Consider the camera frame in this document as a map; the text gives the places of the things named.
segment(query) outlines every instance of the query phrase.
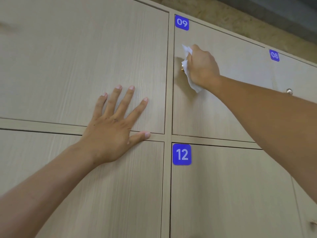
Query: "white tissue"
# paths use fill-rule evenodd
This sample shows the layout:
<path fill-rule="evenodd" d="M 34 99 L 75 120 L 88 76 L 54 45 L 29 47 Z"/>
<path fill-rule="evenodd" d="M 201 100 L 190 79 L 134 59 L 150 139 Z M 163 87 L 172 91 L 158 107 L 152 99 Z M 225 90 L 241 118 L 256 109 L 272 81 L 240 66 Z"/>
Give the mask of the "white tissue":
<path fill-rule="evenodd" d="M 193 54 L 193 50 L 190 48 L 190 47 L 187 47 L 185 45 L 183 45 L 183 48 L 184 48 L 184 53 L 185 53 L 185 60 L 182 61 L 182 65 L 183 65 L 183 69 L 185 71 L 185 74 L 187 76 L 187 79 L 188 79 L 188 83 L 189 83 L 189 86 L 196 91 L 196 93 L 199 93 L 201 90 L 203 90 L 202 87 L 194 84 L 189 76 L 189 71 L 187 70 L 187 56 L 188 56 L 188 53 L 190 53 L 191 55 Z"/>

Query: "concrete wall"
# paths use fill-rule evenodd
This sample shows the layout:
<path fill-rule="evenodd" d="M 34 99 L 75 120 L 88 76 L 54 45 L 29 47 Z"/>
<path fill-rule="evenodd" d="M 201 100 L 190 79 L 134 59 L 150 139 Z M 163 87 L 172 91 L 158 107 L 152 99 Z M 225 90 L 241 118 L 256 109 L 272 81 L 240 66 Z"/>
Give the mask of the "concrete wall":
<path fill-rule="evenodd" d="M 152 0 L 211 24 L 317 63 L 317 45 L 217 0 Z"/>

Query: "fingernail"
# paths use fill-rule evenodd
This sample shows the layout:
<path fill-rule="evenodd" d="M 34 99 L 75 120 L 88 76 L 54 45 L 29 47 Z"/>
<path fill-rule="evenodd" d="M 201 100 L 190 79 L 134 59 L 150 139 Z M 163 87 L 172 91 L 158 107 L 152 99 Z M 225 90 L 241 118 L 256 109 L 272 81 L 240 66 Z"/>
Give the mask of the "fingernail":
<path fill-rule="evenodd" d="M 145 133 L 145 138 L 148 139 L 149 137 L 151 137 L 151 133 L 150 132 L 146 132 Z"/>

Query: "locker door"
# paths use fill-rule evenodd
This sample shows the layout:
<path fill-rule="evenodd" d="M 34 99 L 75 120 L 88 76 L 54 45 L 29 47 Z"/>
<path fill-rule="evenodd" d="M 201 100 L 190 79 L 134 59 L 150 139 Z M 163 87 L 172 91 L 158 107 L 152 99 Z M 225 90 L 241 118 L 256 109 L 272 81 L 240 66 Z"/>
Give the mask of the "locker door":
<path fill-rule="evenodd" d="M 264 151 L 191 147 L 172 164 L 171 238 L 302 237 L 291 176 Z"/>
<path fill-rule="evenodd" d="M 133 131 L 164 133 L 168 13 L 134 0 L 2 0 L 0 117 L 86 126 L 118 84 Z"/>
<path fill-rule="evenodd" d="M 253 141 L 229 109 L 206 90 L 196 93 L 181 71 L 182 44 L 197 44 L 215 56 L 220 74 L 228 78 L 272 88 L 268 51 L 256 44 L 216 31 L 196 22 L 189 30 L 175 28 L 173 134 Z"/>
<path fill-rule="evenodd" d="M 275 85 L 280 92 L 291 89 L 293 95 L 317 103 L 317 68 L 279 54 L 280 61 L 271 61 Z"/>
<path fill-rule="evenodd" d="M 317 236 L 317 204 L 295 180 L 293 182 L 304 237 L 314 238 Z"/>
<path fill-rule="evenodd" d="M 47 164 L 79 136 L 0 130 L 0 195 Z M 37 238 L 156 237 L 161 232 L 162 142 L 145 141 L 89 173 Z"/>

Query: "locker number label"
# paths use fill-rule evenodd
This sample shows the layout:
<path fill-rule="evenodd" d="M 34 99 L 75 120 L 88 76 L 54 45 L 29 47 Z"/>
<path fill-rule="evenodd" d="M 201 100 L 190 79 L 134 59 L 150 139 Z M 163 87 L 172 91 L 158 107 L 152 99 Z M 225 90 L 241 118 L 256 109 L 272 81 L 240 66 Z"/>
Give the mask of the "locker number label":
<path fill-rule="evenodd" d="M 192 148 L 189 144 L 173 144 L 173 164 L 190 165 L 192 163 Z"/>
<path fill-rule="evenodd" d="M 189 20 L 187 18 L 175 15 L 175 26 L 188 31 L 189 30 Z"/>
<path fill-rule="evenodd" d="M 271 56 L 272 60 L 277 61 L 277 62 L 280 61 L 280 56 L 278 55 L 277 51 L 274 51 L 274 50 L 270 49 L 270 56 Z"/>

